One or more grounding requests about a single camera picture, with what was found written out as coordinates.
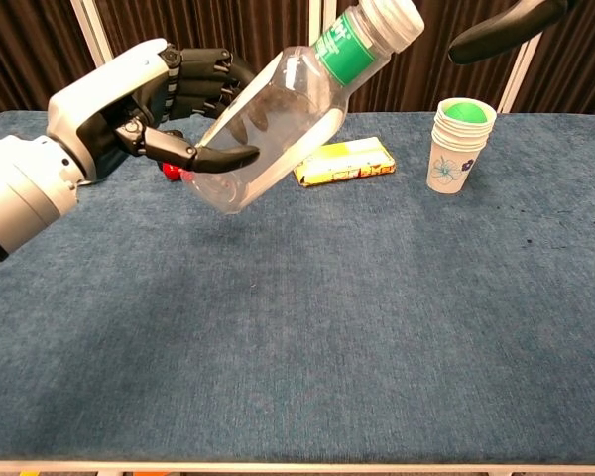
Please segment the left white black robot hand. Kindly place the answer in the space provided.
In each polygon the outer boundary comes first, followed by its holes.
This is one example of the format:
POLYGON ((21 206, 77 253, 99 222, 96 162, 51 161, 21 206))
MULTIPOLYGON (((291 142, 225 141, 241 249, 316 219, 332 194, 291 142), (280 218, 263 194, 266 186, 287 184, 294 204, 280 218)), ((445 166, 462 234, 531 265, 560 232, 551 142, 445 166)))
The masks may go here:
POLYGON ((194 114, 216 119, 255 70, 224 48, 178 49, 163 38, 140 43, 54 94, 47 134, 84 179, 110 176, 131 155, 115 129, 131 119, 158 128, 194 114))

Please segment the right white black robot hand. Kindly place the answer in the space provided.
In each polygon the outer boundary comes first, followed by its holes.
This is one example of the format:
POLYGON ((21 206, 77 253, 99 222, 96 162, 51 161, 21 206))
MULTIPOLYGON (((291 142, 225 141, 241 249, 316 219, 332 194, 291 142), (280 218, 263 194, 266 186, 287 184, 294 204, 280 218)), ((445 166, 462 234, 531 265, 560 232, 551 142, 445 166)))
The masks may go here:
POLYGON ((554 25, 582 0, 517 0, 501 12, 459 34, 450 44, 448 56, 459 65, 500 55, 531 40, 554 25))

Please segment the white plastic bottle cap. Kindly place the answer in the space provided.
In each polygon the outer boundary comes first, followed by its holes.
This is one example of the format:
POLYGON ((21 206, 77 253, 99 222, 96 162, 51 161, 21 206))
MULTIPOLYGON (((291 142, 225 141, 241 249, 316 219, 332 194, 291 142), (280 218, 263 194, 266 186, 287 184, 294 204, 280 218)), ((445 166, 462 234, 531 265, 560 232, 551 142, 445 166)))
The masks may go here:
POLYGON ((359 0, 370 23, 396 53, 423 32, 425 24, 413 0, 359 0))

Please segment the clear plastic bottle green label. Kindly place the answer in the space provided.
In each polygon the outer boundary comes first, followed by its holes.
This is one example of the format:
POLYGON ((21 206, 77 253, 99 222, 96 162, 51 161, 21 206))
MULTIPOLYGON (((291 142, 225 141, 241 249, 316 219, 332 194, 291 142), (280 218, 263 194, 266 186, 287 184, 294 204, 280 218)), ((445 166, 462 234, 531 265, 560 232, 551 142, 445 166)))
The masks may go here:
POLYGON ((255 160, 230 172, 184 171, 182 183, 215 209, 240 212, 340 129, 350 96, 395 53, 359 2, 347 8, 314 44, 277 54, 199 142, 205 151, 254 147, 255 160))

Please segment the small red black bottle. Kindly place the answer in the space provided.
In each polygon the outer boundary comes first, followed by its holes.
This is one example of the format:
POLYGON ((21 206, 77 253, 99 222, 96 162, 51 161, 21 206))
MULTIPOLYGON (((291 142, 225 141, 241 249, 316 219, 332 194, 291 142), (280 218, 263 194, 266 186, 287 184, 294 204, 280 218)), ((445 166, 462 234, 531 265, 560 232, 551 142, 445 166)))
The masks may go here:
POLYGON ((180 130, 168 130, 166 144, 163 146, 163 160, 160 170, 169 181, 180 181, 183 171, 189 170, 189 165, 196 155, 196 149, 187 142, 180 130))

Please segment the dark brown pleated curtain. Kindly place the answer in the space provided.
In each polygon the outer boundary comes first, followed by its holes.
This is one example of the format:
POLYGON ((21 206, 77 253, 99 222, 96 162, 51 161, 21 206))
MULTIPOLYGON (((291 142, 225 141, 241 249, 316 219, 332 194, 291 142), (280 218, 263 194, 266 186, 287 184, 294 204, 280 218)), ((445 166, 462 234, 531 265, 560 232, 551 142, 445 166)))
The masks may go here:
POLYGON ((70 0, 0 0, 0 113, 44 110, 94 69, 70 0))
POLYGON ((114 54, 163 38, 202 57, 172 119, 217 117, 277 54, 308 43, 308 0, 94 0, 114 54))
POLYGON ((544 31, 512 110, 595 114, 595 0, 544 31))
POLYGON ((422 34, 351 95, 350 112, 433 111, 449 97, 471 97, 498 106, 519 48, 458 65, 448 56, 454 38, 504 12, 517 0, 413 0, 422 34))

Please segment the green ball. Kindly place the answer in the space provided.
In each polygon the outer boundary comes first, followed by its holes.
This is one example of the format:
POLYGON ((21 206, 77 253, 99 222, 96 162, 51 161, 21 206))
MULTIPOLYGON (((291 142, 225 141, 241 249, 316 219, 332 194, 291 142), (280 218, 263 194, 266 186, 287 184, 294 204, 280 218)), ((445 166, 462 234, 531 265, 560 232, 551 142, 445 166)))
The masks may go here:
POLYGON ((483 124, 487 122, 485 110, 475 103, 466 101, 449 105, 444 109, 444 115, 451 119, 467 123, 483 124))

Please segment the white paper cup stack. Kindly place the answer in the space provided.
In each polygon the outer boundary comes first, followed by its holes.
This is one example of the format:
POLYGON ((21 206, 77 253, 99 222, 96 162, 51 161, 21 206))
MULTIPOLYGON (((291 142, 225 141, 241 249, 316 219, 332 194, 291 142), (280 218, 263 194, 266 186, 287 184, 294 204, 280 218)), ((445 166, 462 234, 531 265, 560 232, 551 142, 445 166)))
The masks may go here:
POLYGON ((480 153, 486 147, 496 119, 496 110, 485 102, 466 97, 442 100, 437 106, 430 134, 427 186, 443 194, 460 191, 480 153), (467 123, 444 115, 446 107, 461 101, 475 103, 484 109, 487 122, 467 123))

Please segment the yellow snack packet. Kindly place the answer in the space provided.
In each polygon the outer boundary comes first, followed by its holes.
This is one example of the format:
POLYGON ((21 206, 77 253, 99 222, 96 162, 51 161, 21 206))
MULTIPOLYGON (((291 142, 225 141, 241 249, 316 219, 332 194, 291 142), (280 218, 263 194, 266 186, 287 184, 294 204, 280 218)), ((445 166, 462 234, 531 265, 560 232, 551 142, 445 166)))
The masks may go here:
POLYGON ((392 174, 396 162, 376 136, 319 147, 294 168, 303 187, 392 174))

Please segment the blue table cloth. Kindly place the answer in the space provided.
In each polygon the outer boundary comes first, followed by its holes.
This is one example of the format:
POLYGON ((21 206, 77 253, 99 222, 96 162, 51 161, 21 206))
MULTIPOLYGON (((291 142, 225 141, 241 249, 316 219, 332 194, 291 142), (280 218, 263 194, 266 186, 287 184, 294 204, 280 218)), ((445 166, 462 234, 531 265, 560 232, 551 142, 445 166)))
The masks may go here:
POLYGON ((85 187, 0 265, 0 460, 595 464, 595 116, 500 117, 454 195, 431 125, 236 215, 85 187))

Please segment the white frame post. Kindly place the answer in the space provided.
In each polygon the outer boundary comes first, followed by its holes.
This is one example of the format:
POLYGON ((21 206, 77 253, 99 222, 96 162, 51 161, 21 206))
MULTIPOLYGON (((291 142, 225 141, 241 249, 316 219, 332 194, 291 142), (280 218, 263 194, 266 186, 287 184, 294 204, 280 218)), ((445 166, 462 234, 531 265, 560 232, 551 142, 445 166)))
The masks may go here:
POLYGON ((70 0, 79 28, 96 67, 114 58, 95 0, 70 0))
POLYGON ((308 43, 314 44, 337 17, 337 0, 308 0, 308 43))
POLYGON ((514 66, 497 107, 498 113, 510 113, 536 54, 542 34, 521 44, 514 66))

